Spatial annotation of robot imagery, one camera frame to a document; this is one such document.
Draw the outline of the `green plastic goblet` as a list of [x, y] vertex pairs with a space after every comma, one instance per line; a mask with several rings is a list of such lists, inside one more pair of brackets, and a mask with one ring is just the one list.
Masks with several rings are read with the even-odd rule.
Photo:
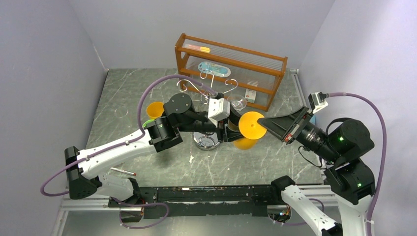
[[147, 121], [145, 121], [144, 123], [143, 123], [143, 125], [142, 125], [142, 127], [143, 128], [145, 128], [149, 123], [151, 123], [151, 122], [153, 122], [154, 120], [153, 119], [149, 119], [149, 120], [147, 120]]

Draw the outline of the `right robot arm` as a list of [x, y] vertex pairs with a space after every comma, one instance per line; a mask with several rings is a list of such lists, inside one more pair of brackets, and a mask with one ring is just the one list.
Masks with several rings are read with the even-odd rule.
[[286, 144], [299, 142], [328, 164], [324, 173], [341, 222], [315, 207], [289, 176], [272, 181], [270, 197], [296, 211], [318, 236], [366, 236], [366, 215], [376, 193], [374, 174], [361, 160], [375, 146], [370, 132], [352, 118], [338, 118], [338, 127], [328, 132], [312, 124], [312, 117], [312, 111], [302, 107], [286, 116], [259, 118], [257, 123]]

